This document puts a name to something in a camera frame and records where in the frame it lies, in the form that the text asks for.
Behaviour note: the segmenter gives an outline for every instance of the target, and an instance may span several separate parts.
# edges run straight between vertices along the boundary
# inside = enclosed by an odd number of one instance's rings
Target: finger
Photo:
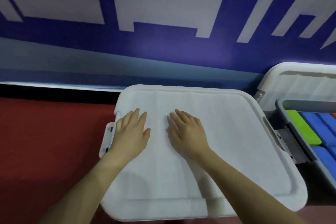
[[[176,114],[181,118],[181,120],[184,122],[184,123],[190,123],[191,120],[189,120],[188,116],[186,116],[183,112],[175,109],[175,112]]]
[[[129,124],[136,124],[138,121],[138,117],[139,117],[139,112],[140,109],[136,108],[135,111],[132,113],[131,118],[129,119]]]
[[[171,112],[169,114],[170,118],[173,120],[173,122],[176,124],[176,126],[179,129],[182,129],[183,126],[185,125],[185,123],[181,120],[181,118],[179,116],[177,116],[175,113]]]
[[[201,127],[201,128],[203,127],[201,121],[200,121],[198,118],[194,117],[194,120],[196,121],[196,124],[197,124],[199,127]]]
[[[122,121],[123,121],[123,118],[121,118],[121,119],[119,119],[118,121],[117,121],[117,124],[115,125],[115,130],[117,131],[117,132],[119,132],[120,130],[121,130],[121,123],[122,123]]]
[[[179,133],[176,131],[174,127],[169,126],[168,133],[169,133],[170,138],[172,138],[173,140],[175,141],[181,140]]]
[[[150,136],[151,136],[151,129],[147,128],[142,135],[142,139],[144,139],[146,142],[148,142],[148,139],[149,139]]]
[[[142,127],[142,129],[144,129],[145,123],[146,123],[146,119],[147,119],[147,112],[144,112],[138,121],[138,124]]]
[[[194,117],[191,114],[189,114],[185,111],[181,111],[181,112],[183,112],[188,117],[189,120],[194,121]]]
[[[122,128],[128,124],[129,119],[132,116],[132,113],[133,113],[133,111],[130,111],[128,114],[125,115],[125,117],[123,118],[123,121],[122,121],[122,126],[121,126]]]

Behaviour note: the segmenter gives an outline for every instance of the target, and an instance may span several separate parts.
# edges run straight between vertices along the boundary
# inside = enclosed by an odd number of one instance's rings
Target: blue foam block
[[[329,128],[313,112],[299,112],[302,118],[313,129],[325,146],[336,146],[336,137]]]
[[[326,148],[311,146],[322,164],[328,169],[331,176],[336,180],[336,160],[330,155]]]
[[[327,150],[329,151],[330,155],[336,160],[336,147],[327,147]]]
[[[323,124],[329,128],[331,133],[336,136],[336,119],[329,113],[317,113],[316,115],[321,119]]]

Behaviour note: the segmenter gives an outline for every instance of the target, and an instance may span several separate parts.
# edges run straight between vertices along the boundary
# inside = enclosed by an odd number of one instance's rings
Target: open white lid
[[[255,99],[268,113],[277,99],[336,101],[336,66],[283,62],[272,67],[258,85]]]
[[[146,149],[113,181],[101,205],[121,221],[235,215],[213,180],[171,147],[167,116],[175,108],[198,117],[210,147],[293,211],[304,207],[307,188],[257,102],[240,90],[134,85],[119,96],[116,121],[131,110],[147,111]],[[111,142],[103,142],[104,147]]]

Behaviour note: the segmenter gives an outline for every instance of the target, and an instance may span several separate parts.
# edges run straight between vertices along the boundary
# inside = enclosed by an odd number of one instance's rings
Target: person
[[[139,108],[117,121],[110,150],[94,168],[40,219],[40,224],[90,223],[115,177],[146,147],[151,129],[144,131],[147,113]],[[244,224],[305,223],[253,181],[221,159],[208,145],[201,121],[187,112],[170,113],[167,128],[177,152],[193,159],[220,188]]]

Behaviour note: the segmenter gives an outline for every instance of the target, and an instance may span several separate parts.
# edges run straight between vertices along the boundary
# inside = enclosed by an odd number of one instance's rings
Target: lime green foam block
[[[295,110],[286,110],[293,124],[296,126],[297,130],[303,135],[304,139],[309,143],[309,145],[320,145],[322,143],[321,139],[317,134],[309,127],[301,115]]]

